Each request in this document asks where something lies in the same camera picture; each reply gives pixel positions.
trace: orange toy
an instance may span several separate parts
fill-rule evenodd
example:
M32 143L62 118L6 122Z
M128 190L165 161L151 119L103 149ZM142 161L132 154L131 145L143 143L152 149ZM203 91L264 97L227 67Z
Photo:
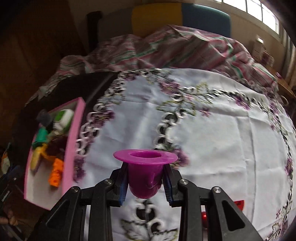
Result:
M63 174L64 162L61 159L56 158L54 160L53 169L48 179L51 186L58 187Z

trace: fabric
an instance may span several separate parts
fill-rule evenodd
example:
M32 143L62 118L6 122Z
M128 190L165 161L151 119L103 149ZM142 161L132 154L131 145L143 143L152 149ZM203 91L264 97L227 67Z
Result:
M133 34L146 37L167 24L182 25L181 3L145 4L133 8Z
M244 200L243 213L262 238L280 238L295 217L293 123L276 99L233 79L196 69L122 71L82 124L75 159L81 188L120 168L115 151L165 150L178 155L172 166L183 178ZM169 207L163 189L147 200L128 191L111 215L115 240L178 238L180 209Z
M67 56L51 79L31 100L49 95L57 84L73 75L96 71L122 71L177 67L221 72L248 85L276 92L275 77L255 64L247 49L234 39L181 26L164 26L142 39L128 34L103 42L89 55Z

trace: toy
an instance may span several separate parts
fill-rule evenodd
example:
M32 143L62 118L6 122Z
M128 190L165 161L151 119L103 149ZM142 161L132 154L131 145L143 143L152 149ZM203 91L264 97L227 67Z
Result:
M66 135L55 136L49 143L46 152L50 156L60 156L64 160L68 137Z
M47 149L47 144L43 143L42 146L38 146L34 150L32 158L31 158L31 163L30 163L30 168L33 172L37 172L42 157L48 161L54 162L56 157L49 156L46 153L46 149Z
M33 149L35 149L36 147L42 146L43 143L47 143L48 142L47 136L48 136L48 131L46 130L45 127L41 127L38 130L36 139L32 144Z
M53 129L56 135L66 133L72 122L74 111L71 109L64 109L58 112L54 118Z
M38 113L36 121L44 126L49 133L53 130L53 118L45 109Z
M51 186L59 187L62 179L62 173L64 169L64 162L61 159L56 158L54 160L53 169L48 179Z
M8 172L8 169L10 168L10 161L8 158L8 148L10 146L10 143L7 146L7 149L4 151L1 162L0 162L0 177Z

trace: red object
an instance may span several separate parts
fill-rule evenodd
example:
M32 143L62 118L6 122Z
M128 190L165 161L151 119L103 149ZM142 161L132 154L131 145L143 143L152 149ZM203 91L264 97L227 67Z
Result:
M244 200L234 202L238 208L242 211L244 209ZM207 228L207 213L202 212L202 225L204 228Z

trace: metal screw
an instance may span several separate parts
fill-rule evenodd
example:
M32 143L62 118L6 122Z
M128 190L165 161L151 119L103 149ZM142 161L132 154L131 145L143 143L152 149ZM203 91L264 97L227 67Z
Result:
M104 183L107 184L107 185L111 185L112 184L112 180L107 178L104 180Z
M179 183L183 184L183 185L187 185L188 184L188 180L187 179L180 179Z
M220 193L222 192L221 188L220 187L213 187L213 190L215 193Z
M71 192L78 192L79 188L78 187L71 187Z

